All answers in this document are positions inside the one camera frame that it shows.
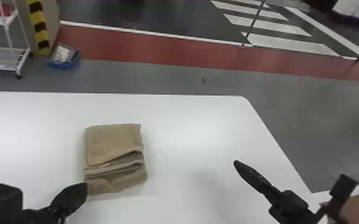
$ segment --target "crosswalk marking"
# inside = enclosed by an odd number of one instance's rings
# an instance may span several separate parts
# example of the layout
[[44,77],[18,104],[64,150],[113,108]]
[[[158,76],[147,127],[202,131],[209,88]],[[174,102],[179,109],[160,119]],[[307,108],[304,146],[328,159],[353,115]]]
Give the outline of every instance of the crosswalk marking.
[[324,54],[339,56],[336,52],[322,43],[313,43],[305,41],[297,41],[284,38],[275,38],[272,36],[257,35],[251,33],[248,37],[251,44],[256,46],[264,46],[268,48],[285,49],[290,51],[309,52],[314,54]]
[[[245,18],[236,15],[228,15],[224,14],[226,18],[233,24],[240,25],[240,26],[250,26],[252,24],[251,18]],[[304,31],[302,28],[298,26],[292,26],[288,24],[281,24],[281,23],[273,23],[269,21],[257,20],[254,27],[265,29],[265,30],[273,30],[283,33],[291,33],[297,35],[304,35],[304,36],[311,36],[309,33]]]
[[[228,0],[231,2],[241,2],[241,3],[247,3],[249,5],[256,5],[256,6],[260,6],[262,4],[261,1],[255,1],[255,0]],[[269,8],[269,6],[265,3],[263,5],[264,8]]]
[[[247,13],[247,14],[252,14],[252,15],[255,15],[258,12],[258,10],[255,9],[255,8],[249,8],[249,7],[229,4],[229,3],[225,3],[225,2],[212,1],[212,3],[217,8],[220,8],[220,9],[223,9],[223,10],[230,10],[230,11],[235,11],[235,12],[240,12],[240,13]],[[259,16],[269,17],[269,18],[277,18],[279,20],[288,20],[286,17],[284,17],[280,13],[267,11],[267,10],[262,10],[260,12]]]

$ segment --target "yellow and black striped post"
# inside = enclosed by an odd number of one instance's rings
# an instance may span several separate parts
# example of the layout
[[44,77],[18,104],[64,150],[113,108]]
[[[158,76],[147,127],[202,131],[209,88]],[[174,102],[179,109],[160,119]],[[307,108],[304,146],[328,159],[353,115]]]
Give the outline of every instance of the yellow and black striped post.
[[49,56],[51,47],[49,43],[49,35],[46,27],[45,14],[43,13],[43,5],[41,0],[26,0],[29,7],[30,22],[35,31],[35,42],[39,49],[39,54]]

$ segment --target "beige towel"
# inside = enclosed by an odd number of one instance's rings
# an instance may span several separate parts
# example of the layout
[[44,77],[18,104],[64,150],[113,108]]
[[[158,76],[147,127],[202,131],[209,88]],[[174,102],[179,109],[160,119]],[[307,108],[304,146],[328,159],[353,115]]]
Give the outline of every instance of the beige towel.
[[96,178],[85,178],[85,182],[88,183],[88,194],[95,195],[119,192],[131,186],[143,183],[146,179],[146,169],[142,168]]
[[85,131],[86,166],[99,166],[127,153],[142,152],[141,125],[91,126]]
[[105,173],[111,170],[120,169],[123,167],[131,166],[137,163],[144,163],[143,155],[139,152],[127,153],[115,160],[111,160],[100,166],[86,166],[85,163],[85,176]]
[[91,126],[85,131],[89,194],[119,192],[147,179],[140,125]]

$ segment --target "white table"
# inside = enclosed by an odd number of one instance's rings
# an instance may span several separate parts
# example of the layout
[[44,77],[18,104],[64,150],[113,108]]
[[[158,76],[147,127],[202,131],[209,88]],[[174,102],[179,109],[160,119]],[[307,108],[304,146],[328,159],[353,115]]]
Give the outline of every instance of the white table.
[[0,92],[0,182],[41,208],[83,178],[83,132],[141,123],[149,179],[89,197],[72,224],[277,223],[269,203],[233,167],[240,160],[280,190],[317,202],[242,97]]

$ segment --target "red floor stripe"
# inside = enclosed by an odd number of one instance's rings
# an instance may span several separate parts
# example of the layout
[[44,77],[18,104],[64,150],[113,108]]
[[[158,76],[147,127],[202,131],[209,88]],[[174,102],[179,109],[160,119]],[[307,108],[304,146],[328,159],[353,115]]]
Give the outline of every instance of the red floor stripe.
[[359,80],[359,63],[276,49],[241,49],[218,43],[74,26],[62,26],[57,41],[80,49],[84,59]]

